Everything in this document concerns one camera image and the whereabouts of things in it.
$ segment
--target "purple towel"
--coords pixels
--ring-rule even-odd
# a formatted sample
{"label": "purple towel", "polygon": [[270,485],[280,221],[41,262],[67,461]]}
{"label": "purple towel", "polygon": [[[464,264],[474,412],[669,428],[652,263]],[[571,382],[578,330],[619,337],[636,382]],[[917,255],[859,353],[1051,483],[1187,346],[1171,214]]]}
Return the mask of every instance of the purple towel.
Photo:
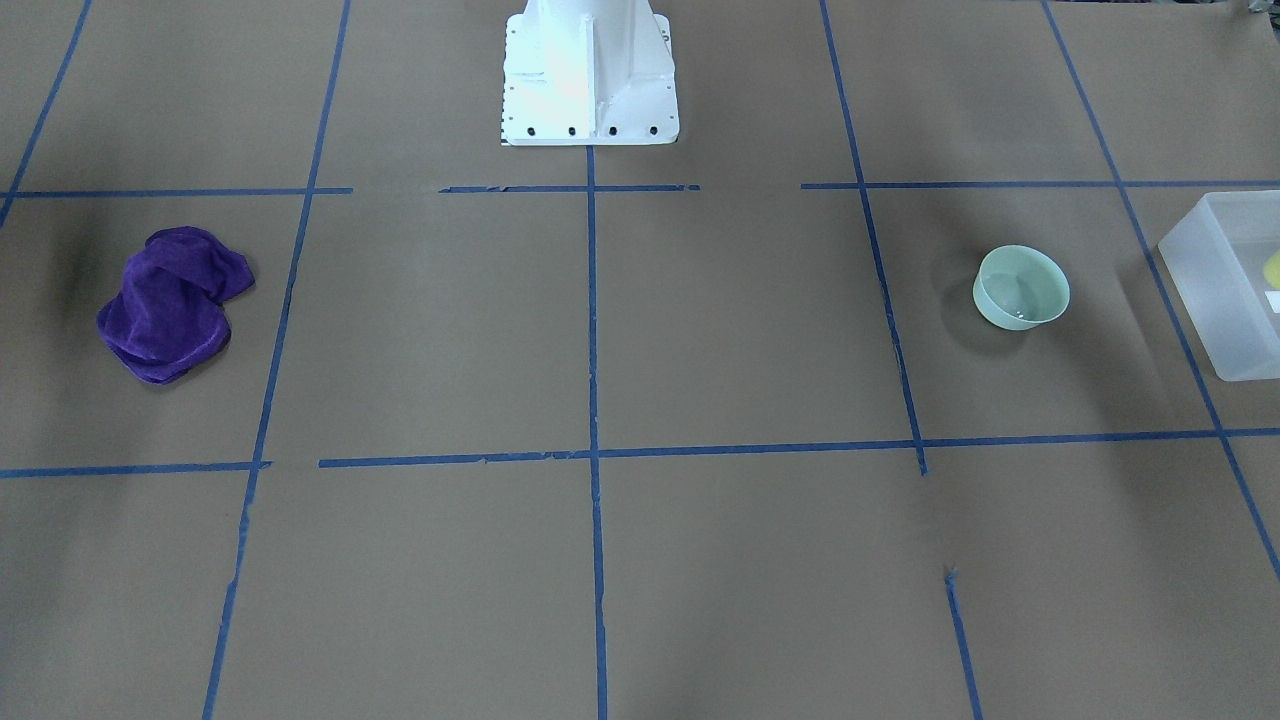
{"label": "purple towel", "polygon": [[200,228],[147,238],[124,265],[120,293],[97,314],[97,331],[138,379],[165,384],[230,340],[221,304],[253,284],[244,256]]}

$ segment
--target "cloth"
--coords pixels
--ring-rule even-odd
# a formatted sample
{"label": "cloth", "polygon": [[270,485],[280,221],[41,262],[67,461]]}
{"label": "cloth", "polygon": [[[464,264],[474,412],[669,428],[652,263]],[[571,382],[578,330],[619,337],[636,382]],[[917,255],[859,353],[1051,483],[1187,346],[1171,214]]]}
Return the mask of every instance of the cloth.
{"label": "cloth", "polygon": [[209,232],[160,231],[124,265],[120,293],[99,311],[97,331],[138,379],[170,383],[227,345],[232,328],[221,304],[252,284],[244,256]]}

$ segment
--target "white plastic container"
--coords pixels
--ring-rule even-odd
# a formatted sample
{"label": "white plastic container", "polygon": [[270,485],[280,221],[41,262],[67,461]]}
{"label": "white plastic container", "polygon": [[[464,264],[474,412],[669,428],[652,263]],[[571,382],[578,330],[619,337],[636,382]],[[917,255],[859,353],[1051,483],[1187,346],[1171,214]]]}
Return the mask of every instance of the white plastic container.
{"label": "white plastic container", "polygon": [[1280,191],[1210,192],[1160,241],[1178,293],[1224,380],[1280,378]]}

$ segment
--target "white mounting plate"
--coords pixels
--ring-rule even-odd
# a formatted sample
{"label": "white mounting plate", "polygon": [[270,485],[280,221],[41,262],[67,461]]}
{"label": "white mounting plate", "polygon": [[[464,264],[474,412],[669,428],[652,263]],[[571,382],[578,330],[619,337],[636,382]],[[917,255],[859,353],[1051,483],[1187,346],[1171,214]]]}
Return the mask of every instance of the white mounting plate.
{"label": "white mounting plate", "polygon": [[[671,22],[659,14],[653,18],[669,54]],[[522,29],[524,14],[507,20],[503,145],[667,145],[680,136],[673,76],[634,76],[621,92],[596,102],[591,129],[588,99],[564,97],[545,79],[541,40]]]}

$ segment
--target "folded fabric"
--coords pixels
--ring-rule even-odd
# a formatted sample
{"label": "folded fabric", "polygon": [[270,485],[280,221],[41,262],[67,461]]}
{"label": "folded fabric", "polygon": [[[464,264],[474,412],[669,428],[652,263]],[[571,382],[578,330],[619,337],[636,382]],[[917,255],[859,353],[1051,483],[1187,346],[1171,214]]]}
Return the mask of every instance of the folded fabric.
{"label": "folded fabric", "polygon": [[120,293],[97,314],[111,352],[141,380],[173,382],[230,340],[221,304],[253,284],[244,256],[200,228],[147,238],[124,265]]}

